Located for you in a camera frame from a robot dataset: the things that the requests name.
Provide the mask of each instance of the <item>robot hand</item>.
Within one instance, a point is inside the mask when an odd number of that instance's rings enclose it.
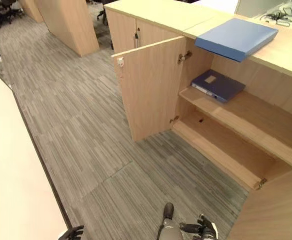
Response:
[[[179,227],[182,231],[191,234],[198,234],[193,236],[193,240],[217,240],[218,231],[215,223],[211,222],[204,215],[200,215],[197,220],[198,224],[180,223]]]
[[[81,235],[84,232],[82,229],[84,229],[83,225],[73,227],[67,230],[58,240],[81,240]]]

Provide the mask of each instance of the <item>white wall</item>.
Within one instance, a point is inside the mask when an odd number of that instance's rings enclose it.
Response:
[[[66,228],[13,92],[0,79],[0,240],[56,240]]]

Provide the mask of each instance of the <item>gray carpet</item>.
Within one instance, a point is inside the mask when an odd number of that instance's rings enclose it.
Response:
[[[29,17],[0,29],[4,80],[72,224],[86,240],[151,240],[172,202],[178,223],[204,213],[226,239],[248,193],[171,131],[131,140],[100,9],[100,51],[85,57]]]

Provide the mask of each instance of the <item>cabinet shelf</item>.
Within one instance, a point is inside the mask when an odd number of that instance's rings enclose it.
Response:
[[[292,166],[292,115],[245,91],[226,104],[188,87],[179,95],[268,154]]]
[[[252,189],[276,163],[261,149],[197,111],[176,122],[172,129],[239,184],[244,182]]]

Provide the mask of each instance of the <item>blue folder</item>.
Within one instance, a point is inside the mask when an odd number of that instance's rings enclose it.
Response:
[[[278,29],[233,18],[199,35],[195,45],[241,62],[269,43],[277,33]]]

